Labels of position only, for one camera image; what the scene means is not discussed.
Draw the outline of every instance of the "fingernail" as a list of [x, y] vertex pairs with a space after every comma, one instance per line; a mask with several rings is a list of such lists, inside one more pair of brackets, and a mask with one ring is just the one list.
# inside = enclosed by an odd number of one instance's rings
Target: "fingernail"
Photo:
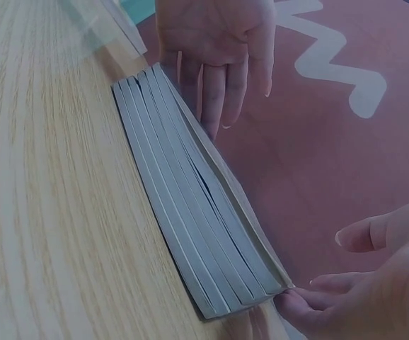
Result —
[[266, 98], [270, 96], [271, 90], [272, 90], [272, 81], [270, 81], [269, 85], [267, 86], [267, 91], [265, 93]]
[[335, 242], [337, 242], [337, 244], [341, 247], [341, 241], [340, 241], [340, 233], [341, 233], [341, 231], [339, 231], [339, 232], [337, 232], [336, 234], [335, 234]]

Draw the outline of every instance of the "finger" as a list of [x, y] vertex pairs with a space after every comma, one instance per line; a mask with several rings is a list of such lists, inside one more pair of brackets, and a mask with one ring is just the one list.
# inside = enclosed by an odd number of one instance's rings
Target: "finger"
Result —
[[268, 97], [274, 67], [275, 9], [265, 12], [263, 22], [247, 32], [249, 70], [256, 85]]
[[348, 251], [395, 252], [409, 242], [409, 204], [385, 215], [370, 217], [340, 230], [336, 242]]
[[178, 85], [178, 52], [161, 50], [161, 66], [163, 72], [174, 86]]
[[180, 89], [184, 101], [194, 115], [197, 114], [198, 76], [201, 63], [183, 53], [180, 71]]
[[322, 292], [312, 292], [307, 289], [293, 288], [292, 291], [302, 296], [307, 304], [314, 310], [326, 310], [333, 307], [340, 296]]
[[201, 123], [214, 140], [219, 130], [225, 99], [226, 67], [203, 66], [203, 103]]
[[370, 217], [346, 227], [335, 235], [335, 241], [344, 249], [366, 252], [386, 247], [388, 216]]
[[312, 309], [309, 304], [293, 290], [275, 298], [275, 307], [293, 327], [303, 334], [312, 334], [316, 329], [322, 312]]
[[310, 286], [320, 292], [345, 294], [371, 274], [372, 272], [321, 275], [312, 280]]
[[231, 127], [241, 114], [247, 90], [248, 58], [238, 64], [230, 64], [226, 69], [225, 101], [222, 111], [222, 126]]

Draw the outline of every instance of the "wooden table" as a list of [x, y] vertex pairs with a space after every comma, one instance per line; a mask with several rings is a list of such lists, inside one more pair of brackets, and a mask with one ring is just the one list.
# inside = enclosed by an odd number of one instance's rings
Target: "wooden table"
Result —
[[76, 15], [0, 0], [0, 339], [286, 339], [270, 304], [198, 319], [110, 91], [145, 62]]

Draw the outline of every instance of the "palm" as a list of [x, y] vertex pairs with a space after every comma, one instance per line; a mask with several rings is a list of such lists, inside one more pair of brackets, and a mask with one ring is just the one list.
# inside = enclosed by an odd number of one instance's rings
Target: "palm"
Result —
[[[214, 138], [220, 118], [233, 124], [241, 111], [248, 69], [270, 92], [275, 22], [272, 0], [157, 0], [161, 63], [186, 102], [201, 112]], [[178, 53], [181, 52], [178, 72]], [[197, 85], [202, 68], [202, 107]]]

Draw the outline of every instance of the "hand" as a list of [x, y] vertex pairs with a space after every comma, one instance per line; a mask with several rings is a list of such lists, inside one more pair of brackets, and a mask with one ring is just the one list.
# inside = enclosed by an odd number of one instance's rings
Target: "hand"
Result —
[[225, 128], [237, 121], [249, 70], [255, 85], [269, 96], [274, 64], [273, 0], [156, 0], [156, 17], [161, 64], [173, 81], [180, 74], [180, 90], [195, 115], [202, 68], [202, 107], [198, 111], [212, 139], [220, 121]]
[[375, 272], [319, 276], [313, 290], [279, 295], [280, 314], [309, 339], [409, 339], [409, 205], [335, 238], [348, 251], [387, 248], [393, 255]]

